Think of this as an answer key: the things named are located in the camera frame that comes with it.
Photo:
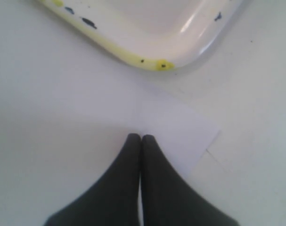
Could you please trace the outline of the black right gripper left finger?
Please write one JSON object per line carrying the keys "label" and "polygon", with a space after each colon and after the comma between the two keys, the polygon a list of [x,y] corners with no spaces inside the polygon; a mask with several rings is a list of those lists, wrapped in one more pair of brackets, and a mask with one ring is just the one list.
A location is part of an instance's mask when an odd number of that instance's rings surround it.
{"label": "black right gripper left finger", "polygon": [[138,226],[141,138],[131,133],[118,156],[84,194],[53,214],[47,226]]}

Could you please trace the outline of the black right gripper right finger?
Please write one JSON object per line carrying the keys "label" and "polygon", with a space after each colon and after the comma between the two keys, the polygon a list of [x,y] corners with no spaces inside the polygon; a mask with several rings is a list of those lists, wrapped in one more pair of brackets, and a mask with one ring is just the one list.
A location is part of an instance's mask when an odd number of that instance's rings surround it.
{"label": "black right gripper right finger", "polygon": [[141,143],[141,196],[146,226],[237,226],[192,189],[166,159],[156,139]]}

